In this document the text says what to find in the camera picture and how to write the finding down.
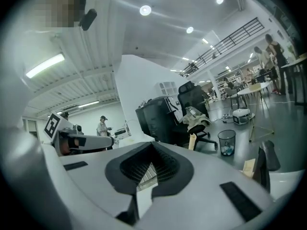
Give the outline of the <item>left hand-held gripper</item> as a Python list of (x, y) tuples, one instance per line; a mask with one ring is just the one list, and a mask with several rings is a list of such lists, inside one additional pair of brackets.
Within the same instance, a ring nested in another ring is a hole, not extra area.
[(60, 115), (52, 113), (44, 128), (45, 134), (50, 139), (50, 145), (55, 148), (59, 156), (79, 154), (79, 150), (98, 150), (113, 146), (112, 137), (83, 135), (82, 127), (70, 123), (68, 117), (68, 112)]

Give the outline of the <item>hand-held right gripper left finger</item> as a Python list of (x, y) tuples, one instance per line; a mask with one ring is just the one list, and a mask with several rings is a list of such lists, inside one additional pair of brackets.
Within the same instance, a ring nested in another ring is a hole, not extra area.
[(117, 192), (105, 176), (107, 163), (143, 143), (106, 152), (59, 157), (42, 145), (45, 167), (55, 198), (46, 203), (53, 230), (152, 230), (154, 220), (136, 223), (118, 219), (121, 213), (136, 215), (133, 197)]

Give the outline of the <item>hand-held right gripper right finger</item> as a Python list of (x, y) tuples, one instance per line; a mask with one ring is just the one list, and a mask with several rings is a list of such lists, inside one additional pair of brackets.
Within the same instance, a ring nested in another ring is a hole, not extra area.
[(177, 195), (152, 200), (138, 230), (230, 230), (245, 223), (220, 185), (233, 182), (261, 210), (273, 204), (271, 195), (227, 162), (203, 153), (166, 144), (194, 167), (188, 185)]

